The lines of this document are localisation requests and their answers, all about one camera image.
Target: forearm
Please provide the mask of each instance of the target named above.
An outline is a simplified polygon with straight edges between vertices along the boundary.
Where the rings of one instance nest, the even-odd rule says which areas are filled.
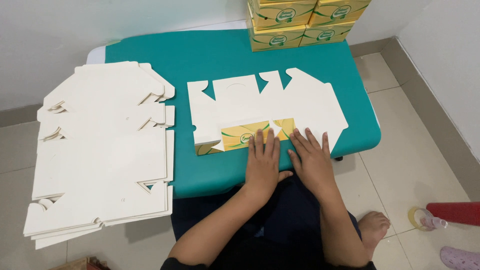
[[[263,206],[249,197],[244,187],[189,229],[176,242],[168,257],[187,265],[210,266],[235,232]]]
[[[338,188],[317,196],[325,260],[333,265],[362,267],[368,254],[352,224]]]

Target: white floor tile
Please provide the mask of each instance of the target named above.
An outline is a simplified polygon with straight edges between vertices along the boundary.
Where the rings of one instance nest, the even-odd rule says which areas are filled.
[[[35,166],[39,122],[0,128],[0,173]]]
[[[360,153],[396,233],[413,229],[413,206],[469,201],[467,194],[400,87],[369,94],[380,144]]]
[[[68,261],[88,255],[115,270],[158,270],[175,244],[170,216],[104,227],[68,240]]]
[[[399,86],[379,52],[358,56],[354,60],[367,93]]]
[[[480,252],[480,227],[450,223],[432,232],[412,230],[398,235],[413,270],[449,269],[440,259],[444,246]]]
[[[396,235],[384,238],[378,243],[372,261],[377,270],[412,269]]]
[[[370,211],[382,212],[388,217],[358,153],[344,156],[342,161],[333,161],[333,169],[343,202],[358,221]],[[394,234],[390,226],[385,237]]]
[[[0,174],[0,269],[44,270],[66,262],[66,242],[35,250],[35,241],[23,236],[34,171]]]

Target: hand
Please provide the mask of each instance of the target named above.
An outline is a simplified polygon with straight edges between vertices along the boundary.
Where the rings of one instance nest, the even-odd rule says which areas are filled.
[[[290,140],[300,155],[301,161],[291,149],[288,150],[290,160],[302,183],[317,199],[320,199],[326,192],[337,189],[330,160],[327,132],[323,134],[322,146],[309,128],[305,129],[308,140],[300,134],[297,128],[293,132],[290,134]]]
[[[280,139],[274,138],[273,129],[268,130],[267,143],[264,150],[264,134],[257,131],[257,138],[250,137],[248,145],[248,162],[245,173],[245,185],[252,198],[265,205],[275,191],[278,182],[292,176],[289,171],[278,172],[280,158]]]

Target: teal table cover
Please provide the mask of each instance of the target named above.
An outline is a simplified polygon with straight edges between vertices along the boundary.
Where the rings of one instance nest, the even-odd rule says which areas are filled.
[[[106,47],[105,63],[147,62],[175,86],[174,98],[165,101],[176,109],[174,198],[206,196],[228,191],[244,182],[247,148],[196,156],[187,82],[208,80],[204,91],[215,98],[212,80],[255,74],[259,89],[266,82],[258,73],[278,70],[283,87],[288,68],[299,68],[324,83],[331,83],[348,122],[332,151],[340,157],[375,147],[380,127],[346,41],[293,49],[252,52],[246,29],[184,31],[123,39]],[[280,170],[292,168],[281,141]]]

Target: red cylinder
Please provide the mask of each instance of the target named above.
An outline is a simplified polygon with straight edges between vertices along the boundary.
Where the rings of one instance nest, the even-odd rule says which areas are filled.
[[[429,203],[427,210],[448,222],[480,226],[480,202]]]

